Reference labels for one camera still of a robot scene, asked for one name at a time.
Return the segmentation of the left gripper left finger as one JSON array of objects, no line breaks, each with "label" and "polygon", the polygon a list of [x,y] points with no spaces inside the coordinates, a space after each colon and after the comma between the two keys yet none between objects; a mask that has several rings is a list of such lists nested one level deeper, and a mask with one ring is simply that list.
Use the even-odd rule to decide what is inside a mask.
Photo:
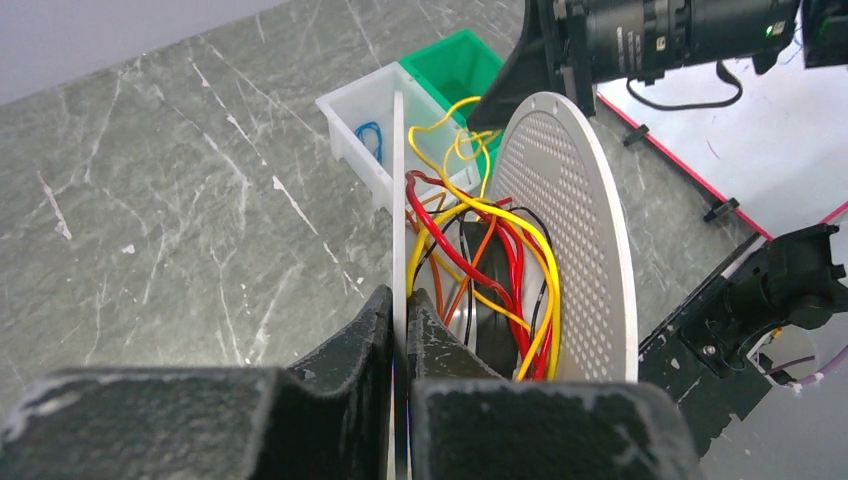
[{"label": "left gripper left finger", "polygon": [[5,479],[382,479],[392,293],[287,367],[79,368],[1,428]]}]

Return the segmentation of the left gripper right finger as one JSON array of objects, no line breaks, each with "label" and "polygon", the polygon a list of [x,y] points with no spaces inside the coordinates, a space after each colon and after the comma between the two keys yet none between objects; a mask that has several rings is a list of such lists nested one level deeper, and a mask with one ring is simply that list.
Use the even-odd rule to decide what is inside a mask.
[{"label": "left gripper right finger", "polygon": [[427,292],[407,301],[416,479],[699,479],[670,397],[630,382],[514,382],[447,330]]}]

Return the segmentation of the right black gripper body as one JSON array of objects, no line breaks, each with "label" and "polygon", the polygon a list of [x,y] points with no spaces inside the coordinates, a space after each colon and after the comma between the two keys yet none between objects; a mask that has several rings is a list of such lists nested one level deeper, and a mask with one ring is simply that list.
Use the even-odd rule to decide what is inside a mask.
[{"label": "right black gripper body", "polygon": [[539,1],[538,13],[551,90],[568,98],[586,117],[593,117],[587,2]]}]

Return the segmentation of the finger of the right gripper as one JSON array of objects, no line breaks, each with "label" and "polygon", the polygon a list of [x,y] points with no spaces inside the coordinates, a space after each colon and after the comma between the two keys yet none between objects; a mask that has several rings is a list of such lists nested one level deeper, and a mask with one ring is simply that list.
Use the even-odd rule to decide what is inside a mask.
[{"label": "finger of the right gripper", "polygon": [[542,91],[562,93],[564,83],[558,75],[563,58],[554,2],[526,0],[519,38],[469,114],[467,127],[475,132],[502,130],[528,96]]}]

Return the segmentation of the white cable spool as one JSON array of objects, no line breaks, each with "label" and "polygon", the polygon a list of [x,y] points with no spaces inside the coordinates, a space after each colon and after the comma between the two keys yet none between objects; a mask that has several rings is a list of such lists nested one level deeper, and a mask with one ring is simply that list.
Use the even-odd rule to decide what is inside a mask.
[{"label": "white cable spool", "polygon": [[513,380],[634,382],[635,280],[622,206],[589,121],[564,96],[527,97],[503,130],[480,191],[450,179],[451,153],[487,153],[460,132],[435,177],[405,175],[406,217],[418,234],[405,272],[412,292],[425,264],[450,293],[438,318]]}]

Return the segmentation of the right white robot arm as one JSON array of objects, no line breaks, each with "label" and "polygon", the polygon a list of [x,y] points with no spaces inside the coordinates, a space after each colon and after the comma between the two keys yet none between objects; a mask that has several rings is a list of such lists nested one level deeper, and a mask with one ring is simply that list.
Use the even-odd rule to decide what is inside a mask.
[{"label": "right white robot arm", "polygon": [[767,73],[796,34],[807,69],[847,62],[844,1],[527,1],[515,47],[467,118],[473,131],[502,130],[538,92],[565,96],[588,118],[595,87],[623,79],[651,85],[665,73],[749,58]]}]

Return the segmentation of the green plastic bin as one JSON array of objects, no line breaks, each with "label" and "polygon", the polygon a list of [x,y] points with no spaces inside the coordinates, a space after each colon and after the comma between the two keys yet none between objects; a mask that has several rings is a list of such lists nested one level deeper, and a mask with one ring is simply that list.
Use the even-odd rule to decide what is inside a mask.
[{"label": "green plastic bin", "polygon": [[[465,98],[482,98],[503,63],[503,60],[470,29],[461,30],[400,59],[400,65],[445,111]],[[467,128],[467,118],[475,105],[467,104],[458,108],[453,112],[453,121],[459,127]],[[453,147],[457,133],[449,133],[447,123],[449,122],[433,132],[418,130],[415,133],[415,144],[433,162],[441,162],[448,147]],[[502,134],[498,133],[486,145],[492,171],[495,168],[501,138]],[[425,146],[425,140],[435,141],[436,146]],[[473,183],[479,184],[482,181],[487,165],[483,153],[478,153],[475,157],[474,167],[471,167],[471,160],[462,160],[455,153],[451,155],[451,168],[470,167],[472,178],[475,178]]]}]

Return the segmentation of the clear white plastic bin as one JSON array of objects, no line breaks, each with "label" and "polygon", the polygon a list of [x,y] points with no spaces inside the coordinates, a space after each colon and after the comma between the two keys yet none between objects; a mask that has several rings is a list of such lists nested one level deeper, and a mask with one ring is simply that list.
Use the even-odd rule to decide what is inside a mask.
[{"label": "clear white plastic bin", "polygon": [[408,144],[408,130],[429,127],[446,111],[393,62],[315,100],[329,128],[331,152],[354,171],[376,210],[392,210],[395,146],[404,146],[404,169],[436,174]]}]

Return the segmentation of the pink framed whiteboard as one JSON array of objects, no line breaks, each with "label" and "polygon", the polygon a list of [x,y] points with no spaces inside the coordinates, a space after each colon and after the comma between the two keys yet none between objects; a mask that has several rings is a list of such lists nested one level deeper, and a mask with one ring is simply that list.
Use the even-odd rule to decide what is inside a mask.
[{"label": "pink framed whiteboard", "polygon": [[717,109],[663,112],[633,99],[624,81],[601,101],[767,237],[847,219],[847,68],[805,69],[799,47],[758,76],[748,60],[727,68],[742,98]]}]

